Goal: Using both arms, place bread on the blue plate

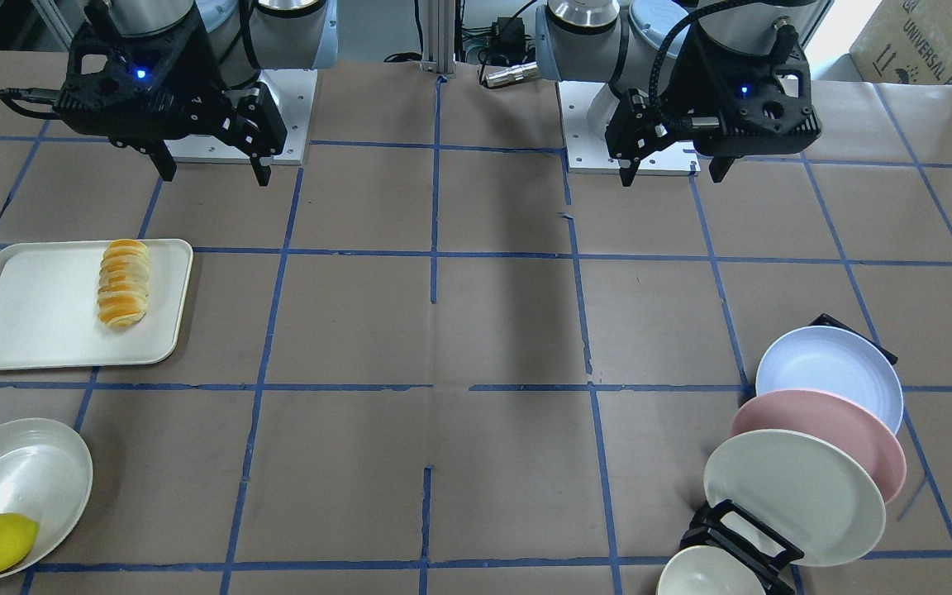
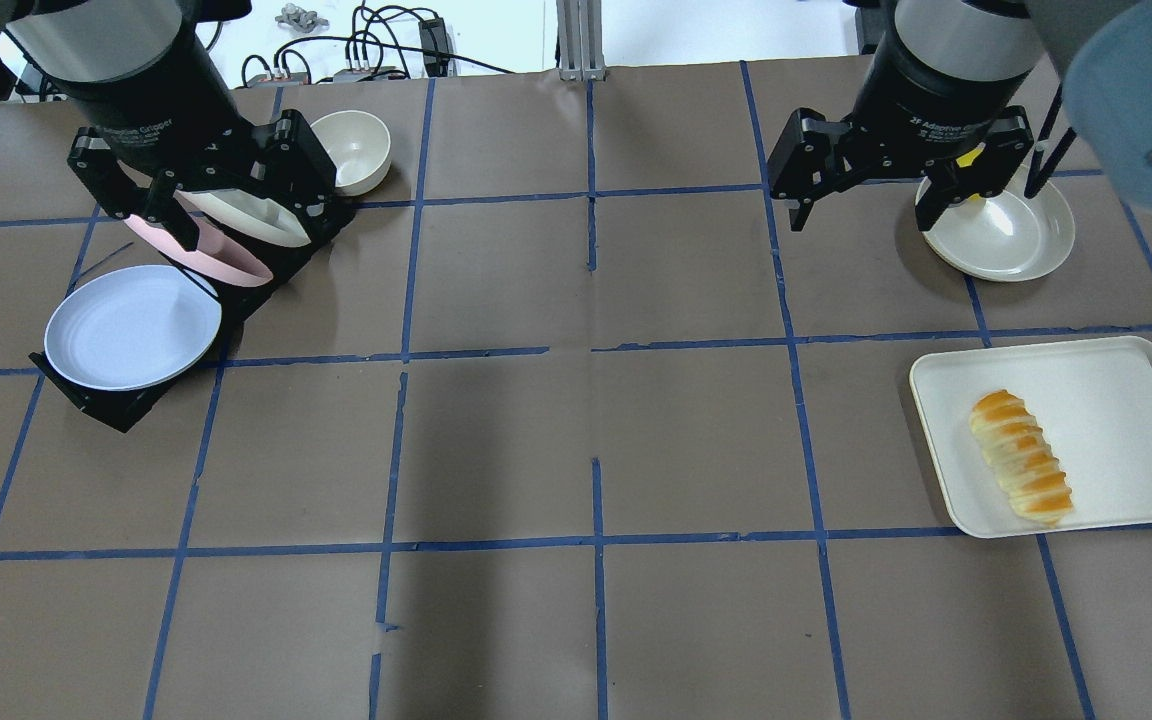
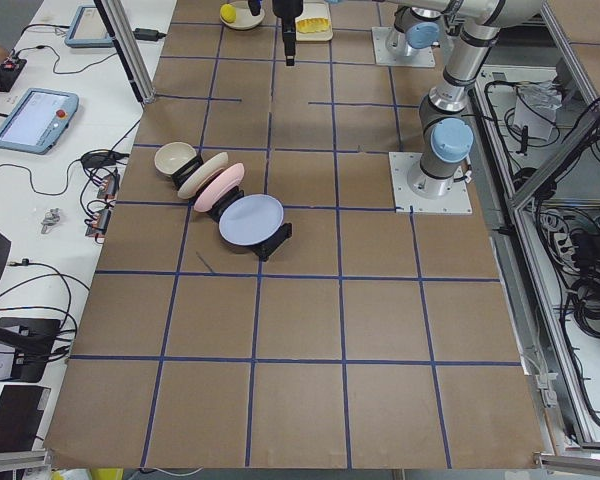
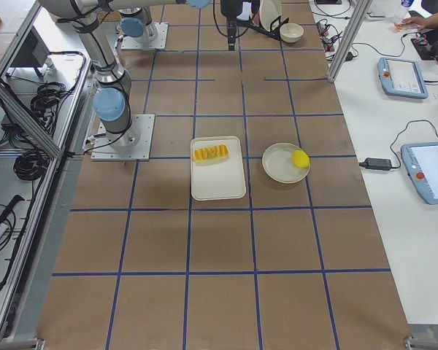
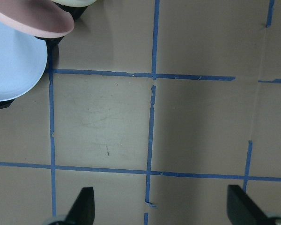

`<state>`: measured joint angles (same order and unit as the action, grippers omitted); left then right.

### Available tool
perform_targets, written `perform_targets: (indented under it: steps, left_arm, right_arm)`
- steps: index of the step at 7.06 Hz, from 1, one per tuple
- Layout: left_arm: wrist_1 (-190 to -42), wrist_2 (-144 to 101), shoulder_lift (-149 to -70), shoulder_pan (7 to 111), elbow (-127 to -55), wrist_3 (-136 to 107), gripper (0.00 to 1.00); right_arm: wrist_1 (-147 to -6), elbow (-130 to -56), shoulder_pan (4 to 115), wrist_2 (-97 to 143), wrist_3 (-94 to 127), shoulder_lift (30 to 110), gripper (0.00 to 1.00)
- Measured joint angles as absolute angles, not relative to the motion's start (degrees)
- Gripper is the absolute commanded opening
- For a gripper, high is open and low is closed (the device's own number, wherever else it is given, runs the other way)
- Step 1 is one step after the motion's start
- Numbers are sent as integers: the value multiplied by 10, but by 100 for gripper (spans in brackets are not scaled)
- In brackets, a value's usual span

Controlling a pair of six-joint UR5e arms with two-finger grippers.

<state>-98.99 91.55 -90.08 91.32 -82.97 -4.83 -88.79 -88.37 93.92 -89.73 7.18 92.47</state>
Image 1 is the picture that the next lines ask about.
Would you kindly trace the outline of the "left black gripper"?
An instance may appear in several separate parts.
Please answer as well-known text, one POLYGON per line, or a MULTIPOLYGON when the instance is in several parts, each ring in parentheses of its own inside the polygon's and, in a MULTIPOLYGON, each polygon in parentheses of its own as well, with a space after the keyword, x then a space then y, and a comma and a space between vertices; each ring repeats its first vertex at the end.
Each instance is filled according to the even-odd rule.
POLYGON ((794 154, 820 138, 796 27, 769 33, 764 55, 744 55, 692 24, 661 98, 639 89, 621 94, 605 140, 624 188, 643 159, 683 140, 713 157, 709 176, 721 183, 740 157, 794 154))

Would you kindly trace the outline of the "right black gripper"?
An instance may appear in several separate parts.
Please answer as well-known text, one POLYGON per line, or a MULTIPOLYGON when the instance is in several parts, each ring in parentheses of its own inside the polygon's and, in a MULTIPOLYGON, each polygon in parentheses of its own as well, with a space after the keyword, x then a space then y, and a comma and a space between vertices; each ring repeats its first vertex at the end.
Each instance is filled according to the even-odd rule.
POLYGON ((268 84, 226 89, 197 8, 87 8, 61 87, 1 89, 0 101, 135 147, 164 182, 178 168, 167 142, 205 135, 243 152, 257 184, 268 186, 269 160, 288 136, 268 84))

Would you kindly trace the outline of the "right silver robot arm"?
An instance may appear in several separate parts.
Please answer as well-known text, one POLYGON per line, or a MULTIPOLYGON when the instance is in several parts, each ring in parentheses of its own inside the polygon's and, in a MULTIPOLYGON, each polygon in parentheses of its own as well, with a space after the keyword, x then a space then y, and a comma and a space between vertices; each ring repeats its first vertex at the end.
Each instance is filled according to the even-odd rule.
POLYGON ((336 2, 88 1, 83 14, 60 88, 1 89, 12 112, 140 152, 165 182, 193 136, 239 151, 261 186, 273 162, 302 157, 299 96, 280 78, 336 63, 336 2))

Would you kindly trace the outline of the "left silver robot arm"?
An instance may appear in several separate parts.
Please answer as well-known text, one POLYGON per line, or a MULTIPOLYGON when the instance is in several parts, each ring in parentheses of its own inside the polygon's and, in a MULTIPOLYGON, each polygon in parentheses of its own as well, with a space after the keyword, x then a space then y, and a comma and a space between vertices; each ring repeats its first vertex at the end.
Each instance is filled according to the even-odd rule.
POLYGON ((816 1, 548 1, 540 76, 605 84, 605 154, 631 186, 685 140, 718 183, 737 159, 790 155, 822 135, 802 38, 816 1))

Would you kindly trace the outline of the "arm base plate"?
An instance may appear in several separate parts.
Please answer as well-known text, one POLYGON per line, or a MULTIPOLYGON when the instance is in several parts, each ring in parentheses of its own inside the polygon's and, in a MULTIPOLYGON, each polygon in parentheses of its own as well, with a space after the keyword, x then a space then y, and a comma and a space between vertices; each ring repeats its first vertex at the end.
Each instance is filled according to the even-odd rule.
MULTIPOLYGON (((274 98, 287 138, 281 154, 268 159, 268 165, 302 166, 306 161, 307 133, 317 90, 318 70, 265 70, 260 82, 267 84, 274 98)), ((248 164, 238 148, 228 146, 212 136, 193 135, 181 140, 167 140, 174 161, 179 163, 248 164)))
MULTIPOLYGON (((618 98, 604 83, 563 80, 558 90, 569 168, 580 174, 618 174, 619 164, 608 154, 605 142, 618 98)), ((692 144, 683 142, 643 159, 638 174, 692 176, 700 169, 692 144)))

